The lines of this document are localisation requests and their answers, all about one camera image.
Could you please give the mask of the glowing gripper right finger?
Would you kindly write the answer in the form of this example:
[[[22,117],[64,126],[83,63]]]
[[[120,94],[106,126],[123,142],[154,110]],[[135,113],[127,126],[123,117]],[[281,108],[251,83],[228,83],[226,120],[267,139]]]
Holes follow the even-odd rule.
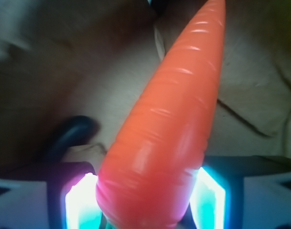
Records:
[[[291,159],[206,156],[183,229],[291,229]]]

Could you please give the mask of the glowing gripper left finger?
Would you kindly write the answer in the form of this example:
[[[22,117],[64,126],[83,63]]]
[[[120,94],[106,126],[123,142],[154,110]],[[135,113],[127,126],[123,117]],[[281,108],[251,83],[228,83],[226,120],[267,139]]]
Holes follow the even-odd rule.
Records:
[[[86,174],[89,162],[0,167],[0,229],[67,228],[65,197]]]

